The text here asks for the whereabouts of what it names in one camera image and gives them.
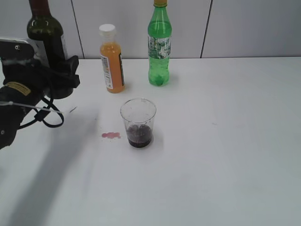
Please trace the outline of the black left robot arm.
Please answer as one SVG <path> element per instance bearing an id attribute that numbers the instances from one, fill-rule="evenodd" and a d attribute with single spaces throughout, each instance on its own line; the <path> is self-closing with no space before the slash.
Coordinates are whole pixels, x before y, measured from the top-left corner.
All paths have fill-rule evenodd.
<path id="1" fill-rule="evenodd" d="M 49 128 L 62 126 L 49 124 L 45 118 L 50 112 L 63 120 L 63 112 L 54 105 L 56 91 L 74 89 L 80 84 L 76 70 L 78 56 L 59 62 L 56 69 L 43 66 L 41 48 L 30 39 L 0 39 L 0 61 L 4 75 L 0 88 L 0 146 L 10 146 L 19 129 L 41 121 Z"/>

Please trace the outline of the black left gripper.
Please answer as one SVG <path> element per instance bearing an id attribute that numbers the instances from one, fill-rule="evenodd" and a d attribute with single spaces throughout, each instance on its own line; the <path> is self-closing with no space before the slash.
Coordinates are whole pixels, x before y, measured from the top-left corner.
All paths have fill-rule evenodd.
<path id="1" fill-rule="evenodd" d="M 4 84 L 18 82 L 48 97 L 62 99 L 70 96 L 72 88 L 77 88 L 80 84 L 76 74 L 78 66 L 78 56 L 72 56 L 59 62 L 54 69 L 34 60 L 25 65 L 2 63 L 2 71 L 5 76 Z"/>

